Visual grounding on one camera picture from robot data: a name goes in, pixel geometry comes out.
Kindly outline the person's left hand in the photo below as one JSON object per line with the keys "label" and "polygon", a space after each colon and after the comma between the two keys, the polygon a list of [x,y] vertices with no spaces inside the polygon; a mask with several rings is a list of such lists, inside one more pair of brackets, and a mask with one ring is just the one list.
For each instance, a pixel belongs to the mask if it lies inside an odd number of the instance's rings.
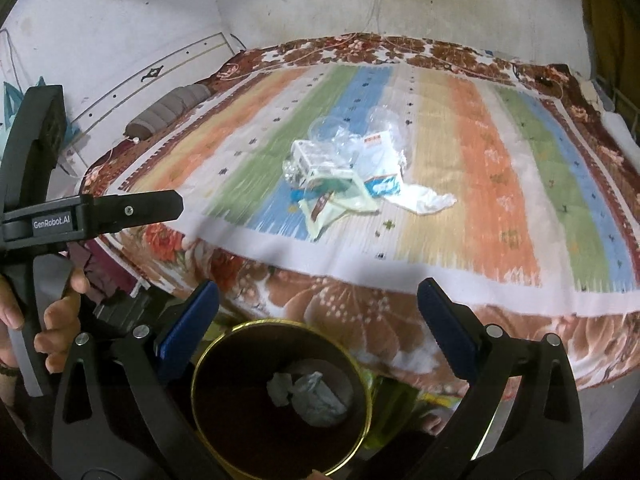
{"label": "person's left hand", "polygon": [[[44,354],[47,370],[51,374],[62,373],[70,346],[80,332],[79,311],[81,298],[90,288],[84,271],[75,269],[65,295],[50,304],[44,312],[44,329],[35,336],[34,347]],[[18,306],[12,289],[4,278],[1,279],[1,363],[9,368],[17,368],[9,330],[19,330],[24,324],[24,316]]]}

